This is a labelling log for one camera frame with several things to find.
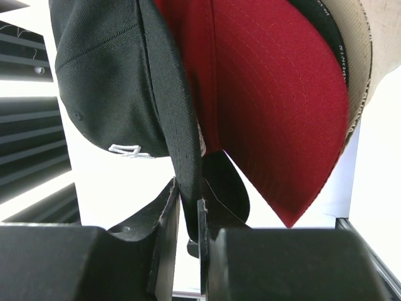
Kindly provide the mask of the red and black baseball cap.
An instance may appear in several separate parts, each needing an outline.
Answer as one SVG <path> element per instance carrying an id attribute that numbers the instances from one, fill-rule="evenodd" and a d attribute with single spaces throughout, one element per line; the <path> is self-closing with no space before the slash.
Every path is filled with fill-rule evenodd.
<path id="1" fill-rule="evenodd" d="M 157 1 L 207 145 L 228 153 L 292 227 L 345 144 L 348 89 L 330 47 L 289 1 Z"/>

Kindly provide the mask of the black cap white NY logo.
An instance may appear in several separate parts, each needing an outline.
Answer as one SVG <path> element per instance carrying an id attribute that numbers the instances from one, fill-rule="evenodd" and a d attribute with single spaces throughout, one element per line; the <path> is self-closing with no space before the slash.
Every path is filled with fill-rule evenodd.
<path id="1" fill-rule="evenodd" d="M 127 158 L 172 160 L 189 241 L 195 204 L 211 193 L 241 221 L 245 185 L 228 155 L 207 145 L 179 48 L 157 1 L 50 1 L 60 98 L 95 146 Z"/>

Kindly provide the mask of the black baseball cap gold logo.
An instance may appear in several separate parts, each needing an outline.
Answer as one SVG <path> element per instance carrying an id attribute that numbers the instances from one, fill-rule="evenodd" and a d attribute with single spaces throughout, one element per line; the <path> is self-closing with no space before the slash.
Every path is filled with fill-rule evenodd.
<path id="1" fill-rule="evenodd" d="M 346 85 L 349 86 L 349 67 L 345 43 L 329 9 L 320 0 L 289 0 L 289 3 L 313 25 L 326 41 L 341 68 Z"/>

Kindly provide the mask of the beige baseball cap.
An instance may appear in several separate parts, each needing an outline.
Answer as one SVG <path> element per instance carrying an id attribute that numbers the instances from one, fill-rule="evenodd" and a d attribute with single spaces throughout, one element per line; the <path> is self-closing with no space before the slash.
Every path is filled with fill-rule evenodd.
<path id="1" fill-rule="evenodd" d="M 360 1 L 327 0 L 323 3 L 338 26 L 347 55 L 349 118 L 345 145 L 348 145 L 361 119 L 371 83 L 371 29 Z"/>

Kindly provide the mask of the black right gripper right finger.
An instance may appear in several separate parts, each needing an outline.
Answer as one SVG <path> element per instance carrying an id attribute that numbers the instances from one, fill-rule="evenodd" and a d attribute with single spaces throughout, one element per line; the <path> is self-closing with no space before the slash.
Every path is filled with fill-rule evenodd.
<path id="1" fill-rule="evenodd" d="M 218 201 L 197 204 L 200 289 L 208 300 L 387 300 L 349 230 L 252 229 Z"/>

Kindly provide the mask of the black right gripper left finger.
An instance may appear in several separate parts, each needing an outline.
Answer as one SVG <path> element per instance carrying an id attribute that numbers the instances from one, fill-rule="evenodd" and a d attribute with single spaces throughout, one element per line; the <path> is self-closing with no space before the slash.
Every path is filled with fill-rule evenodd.
<path id="1" fill-rule="evenodd" d="M 170 180 L 109 230 L 1 224 L 2 300 L 171 300 L 180 213 Z"/>

